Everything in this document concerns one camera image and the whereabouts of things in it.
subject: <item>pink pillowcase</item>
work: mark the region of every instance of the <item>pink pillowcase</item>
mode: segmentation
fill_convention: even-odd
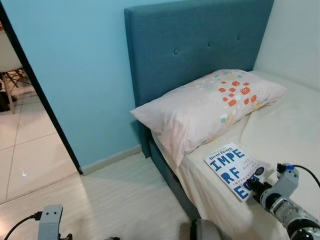
[[[243,70],[222,69],[178,87],[131,113],[157,134],[175,160],[224,133],[285,88]]]

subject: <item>blue lettering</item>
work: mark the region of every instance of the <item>blue lettering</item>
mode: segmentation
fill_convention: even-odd
[[[237,186],[233,189],[242,199],[245,199],[246,197],[248,197],[248,193],[244,194],[244,190],[241,189],[241,186]]]
[[[230,184],[229,180],[234,181],[227,172],[222,173],[221,177],[227,182],[227,184]]]
[[[233,168],[230,168],[229,169],[229,171],[238,179],[239,178],[239,176],[238,176],[238,170],[235,168],[235,167],[233,167]]]
[[[258,181],[260,180],[257,176],[255,176],[255,175],[252,175],[251,177],[250,177],[250,179],[257,179]],[[247,185],[247,181],[245,181],[244,183],[243,183],[243,186],[246,188],[246,189],[248,189],[249,191],[251,191],[252,189]]]
[[[226,154],[226,156],[227,156],[232,162],[235,161],[235,160],[234,160],[235,155],[233,155],[231,152],[228,152],[228,153]]]
[[[216,160],[212,161],[212,162],[210,163],[210,165],[215,166],[215,171],[218,171],[218,170],[221,168],[220,166],[217,166]]]
[[[225,156],[218,157],[217,159],[219,160],[220,163],[222,163],[223,166],[226,165],[225,162],[227,162],[228,164],[230,163]]]
[[[238,158],[242,158],[244,156],[238,149],[232,151]]]

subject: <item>white wall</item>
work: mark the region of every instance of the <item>white wall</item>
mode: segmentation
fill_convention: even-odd
[[[254,69],[319,87],[320,0],[274,0]]]

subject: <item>bed frame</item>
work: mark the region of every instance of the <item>bed frame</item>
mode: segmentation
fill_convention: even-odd
[[[135,105],[219,69],[251,71],[273,2],[188,0],[125,9]],[[145,157],[152,158],[189,218],[201,218],[141,123],[139,135]]]

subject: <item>bed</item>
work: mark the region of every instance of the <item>bed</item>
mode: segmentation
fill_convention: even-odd
[[[136,106],[219,69],[252,71],[272,5],[273,0],[203,0],[126,9]],[[285,86],[285,96],[185,155],[179,167],[157,137],[139,124],[142,150],[190,219],[210,220],[233,239],[287,239],[270,214],[253,200],[239,202],[203,161],[209,152],[234,142],[273,168],[277,162],[302,164],[319,176],[319,92],[266,72],[253,73]],[[268,181],[275,180],[273,173]],[[300,171],[299,186],[292,199],[319,217],[317,185]]]

